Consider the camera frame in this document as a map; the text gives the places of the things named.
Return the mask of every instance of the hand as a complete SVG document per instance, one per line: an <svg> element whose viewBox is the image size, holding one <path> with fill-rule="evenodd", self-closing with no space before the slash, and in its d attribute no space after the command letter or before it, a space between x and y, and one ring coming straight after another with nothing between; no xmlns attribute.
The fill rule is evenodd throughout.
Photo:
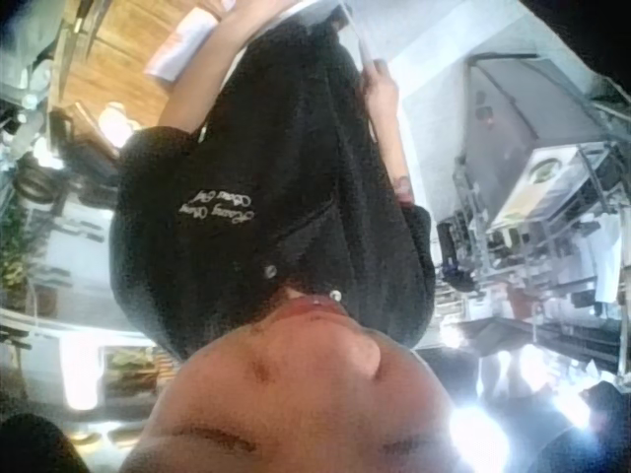
<svg viewBox="0 0 631 473"><path fill-rule="evenodd" d="M379 139L381 132L397 124L398 86L383 60L365 61L362 79L366 110Z"/></svg>
<svg viewBox="0 0 631 473"><path fill-rule="evenodd" d="M257 32L301 0L236 0L227 18L246 22Z"/></svg>

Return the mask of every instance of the chef jacket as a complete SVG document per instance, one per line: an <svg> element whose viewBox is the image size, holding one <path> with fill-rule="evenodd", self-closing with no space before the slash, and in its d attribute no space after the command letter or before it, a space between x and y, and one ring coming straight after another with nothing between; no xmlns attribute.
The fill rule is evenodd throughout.
<svg viewBox="0 0 631 473"><path fill-rule="evenodd" d="M250 45L203 140L169 127L131 138L110 245L132 323L186 359L291 286L419 341L430 216L397 202L358 84L333 31L284 25Z"/></svg>

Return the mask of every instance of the wrist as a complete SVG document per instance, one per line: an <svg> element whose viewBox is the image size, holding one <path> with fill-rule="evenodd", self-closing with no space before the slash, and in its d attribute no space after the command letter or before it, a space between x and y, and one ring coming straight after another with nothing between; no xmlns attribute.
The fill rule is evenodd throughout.
<svg viewBox="0 0 631 473"><path fill-rule="evenodd" d="M382 114L371 118L375 135L379 141L398 141L399 126L396 114Z"/></svg>

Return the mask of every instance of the wooden floor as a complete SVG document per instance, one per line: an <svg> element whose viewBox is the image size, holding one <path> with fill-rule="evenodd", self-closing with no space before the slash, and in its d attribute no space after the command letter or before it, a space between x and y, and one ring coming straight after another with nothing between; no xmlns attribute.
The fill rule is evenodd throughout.
<svg viewBox="0 0 631 473"><path fill-rule="evenodd" d="M221 18L221 0L112 0L90 57L84 61L86 32L99 3L95 2L77 41L63 101L58 98L57 84L67 30L61 33L49 104L68 107L80 101L92 117L98 118L109 102L117 101L125 106L130 119L142 126L155 125L169 93L143 73L145 66L194 7ZM67 0L64 18L68 24L73 23L78 5L79 0Z"/></svg>

